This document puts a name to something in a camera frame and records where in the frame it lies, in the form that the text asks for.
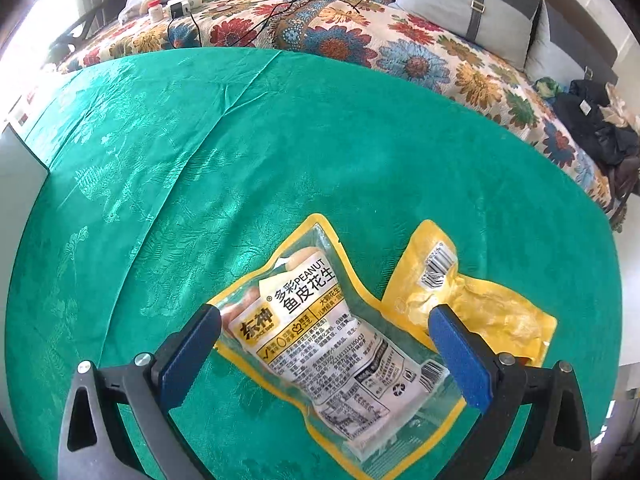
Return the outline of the small white bottle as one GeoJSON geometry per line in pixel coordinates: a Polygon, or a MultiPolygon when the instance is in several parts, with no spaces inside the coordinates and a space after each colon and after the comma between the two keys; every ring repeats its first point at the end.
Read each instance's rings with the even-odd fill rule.
{"type": "Polygon", "coordinates": [[[154,6],[150,6],[148,14],[149,19],[153,24],[160,22],[164,18],[163,6],[159,3],[154,4],[154,6]]]}

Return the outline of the yellow vacuum snack pouch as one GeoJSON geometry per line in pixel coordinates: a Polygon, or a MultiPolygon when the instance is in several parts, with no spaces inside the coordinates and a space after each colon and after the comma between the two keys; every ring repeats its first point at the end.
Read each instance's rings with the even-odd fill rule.
{"type": "Polygon", "coordinates": [[[434,307],[446,304],[493,352],[509,352],[541,366],[558,321],[517,292],[459,272],[454,243],[433,221],[412,233],[383,299],[382,313],[421,344],[434,347],[427,328],[434,307]]]}

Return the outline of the white cardboard box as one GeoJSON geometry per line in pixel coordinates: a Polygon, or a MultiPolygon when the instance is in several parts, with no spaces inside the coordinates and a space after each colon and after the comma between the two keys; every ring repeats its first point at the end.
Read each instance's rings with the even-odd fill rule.
{"type": "Polygon", "coordinates": [[[0,145],[1,273],[9,274],[26,222],[49,168],[22,138],[6,125],[0,145]]]}

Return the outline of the clear yellow-edged peanut bag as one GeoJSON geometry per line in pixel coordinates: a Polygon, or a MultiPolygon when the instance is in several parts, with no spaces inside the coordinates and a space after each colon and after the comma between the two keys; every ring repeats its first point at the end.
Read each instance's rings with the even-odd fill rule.
{"type": "Polygon", "coordinates": [[[217,351],[294,405],[356,479],[397,478],[464,408],[434,346],[384,318],[322,214],[209,302],[222,317],[217,351]]]}

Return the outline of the black bag pile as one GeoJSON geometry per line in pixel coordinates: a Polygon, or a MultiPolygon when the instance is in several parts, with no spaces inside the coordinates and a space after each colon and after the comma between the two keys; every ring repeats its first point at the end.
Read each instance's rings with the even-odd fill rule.
{"type": "Polygon", "coordinates": [[[639,193],[639,116],[614,84],[581,79],[553,98],[555,115],[608,178],[610,223],[620,232],[631,195],[639,193]]]}

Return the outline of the green tablecloth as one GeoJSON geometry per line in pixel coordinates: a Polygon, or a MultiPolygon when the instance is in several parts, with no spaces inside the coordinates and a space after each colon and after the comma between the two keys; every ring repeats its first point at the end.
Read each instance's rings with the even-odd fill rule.
{"type": "Polygon", "coordinates": [[[381,296],[435,221],[461,270],[553,315],[590,434],[616,381],[622,285],[599,203],[558,141],[526,143],[399,78],[293,52],[184,49],[70,75],[24,134],[50,174],[18,250],[6,366],[24,451],[56,475],[77,364],[156,349],[310,215],[381,296]]]}

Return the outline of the white power strip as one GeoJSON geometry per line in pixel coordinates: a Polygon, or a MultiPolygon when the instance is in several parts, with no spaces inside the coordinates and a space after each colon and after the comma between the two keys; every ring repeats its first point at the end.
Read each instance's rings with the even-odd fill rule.
{"type": "Polygon", "coordinates": [[[166,8],[171,18],[190,15],[203,4],[203,0],[168,0],[166,8]]]}

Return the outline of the grey pillow far right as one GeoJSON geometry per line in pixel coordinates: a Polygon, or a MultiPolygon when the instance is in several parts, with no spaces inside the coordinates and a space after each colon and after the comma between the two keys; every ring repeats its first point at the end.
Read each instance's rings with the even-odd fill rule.
{"type": "Polygon", "coordinates": [[[611,62],[544,0],[536,32],[526,56],[524,72],[531,82],[548,77],[568,88],[573,80],[617,84],[611,62]]]}

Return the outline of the floral bed cover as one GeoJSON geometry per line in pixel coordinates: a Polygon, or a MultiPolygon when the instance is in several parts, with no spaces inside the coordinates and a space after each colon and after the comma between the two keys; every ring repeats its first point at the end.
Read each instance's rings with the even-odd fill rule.
{"type": "Polygon", "coordinates": [[[612,214],[613,185],[525,74],[495,53],[383,0],[205,0],[190,18],[134,18],[106,26],[58,68],[63,73],[171,48],[305,52],[429,88],[507,128],[612,214]]]}

